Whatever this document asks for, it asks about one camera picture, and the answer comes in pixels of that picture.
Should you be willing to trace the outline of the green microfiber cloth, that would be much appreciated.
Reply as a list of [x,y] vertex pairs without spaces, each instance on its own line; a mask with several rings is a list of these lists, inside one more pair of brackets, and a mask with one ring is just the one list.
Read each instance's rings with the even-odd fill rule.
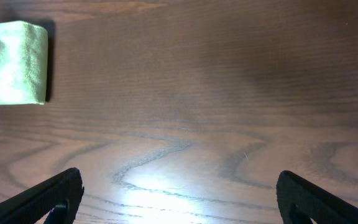
[[25,21],[0,23],[0,105],[42,105],[47,94],[48,32]]

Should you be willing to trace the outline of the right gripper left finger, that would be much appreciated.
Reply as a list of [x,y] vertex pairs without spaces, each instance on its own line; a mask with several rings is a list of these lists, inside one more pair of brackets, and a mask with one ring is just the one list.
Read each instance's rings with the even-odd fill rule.
[[71,224],[84,194],[80,171],[69,168],[0,203],[0,223]]

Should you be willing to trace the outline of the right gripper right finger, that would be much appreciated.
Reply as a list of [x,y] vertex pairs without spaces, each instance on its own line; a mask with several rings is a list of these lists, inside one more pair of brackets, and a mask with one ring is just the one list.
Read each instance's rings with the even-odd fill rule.
[[280,173],[277,203],[284,224],[358,224],[358,208],[289,170]]

